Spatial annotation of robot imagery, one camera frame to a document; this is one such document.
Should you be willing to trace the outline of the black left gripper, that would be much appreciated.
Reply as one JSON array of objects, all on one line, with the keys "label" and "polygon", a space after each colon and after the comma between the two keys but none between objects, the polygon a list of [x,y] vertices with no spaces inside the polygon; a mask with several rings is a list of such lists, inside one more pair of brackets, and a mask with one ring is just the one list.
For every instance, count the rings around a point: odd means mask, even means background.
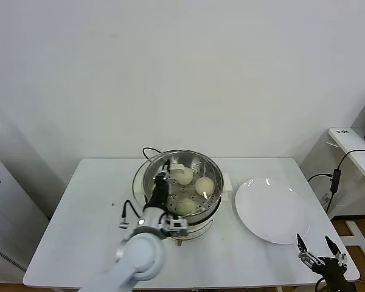
[{"label": "black left gripper", "polygon": [[168,210],[167,201],[169,196],[169,183],[167,174],[170,173],[170,160],[167,159],[162,165],[162,171],[154,177],[155,188],[149,201],[145,204],[144,209],[155,207],[161,210]]}]

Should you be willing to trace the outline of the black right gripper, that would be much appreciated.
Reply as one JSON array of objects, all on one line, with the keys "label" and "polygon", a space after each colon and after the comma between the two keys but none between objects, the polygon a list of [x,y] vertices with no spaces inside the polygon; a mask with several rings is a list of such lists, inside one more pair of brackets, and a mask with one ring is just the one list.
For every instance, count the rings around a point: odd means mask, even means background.
[{"label": "black right gripper", "polygon": [[308,251],[302,237],[299,234],[296,234],[296,236],[297,247],[299,249],[298,257],[301,262],[323,277],[330,292],[355,291],[353,284],[348,282],[344,277],[344,273],[347,271],[347,254],[342,253],[335,242],[326,235],[325,240],[327,246],[334,255],[334,258],[318,258]]}]

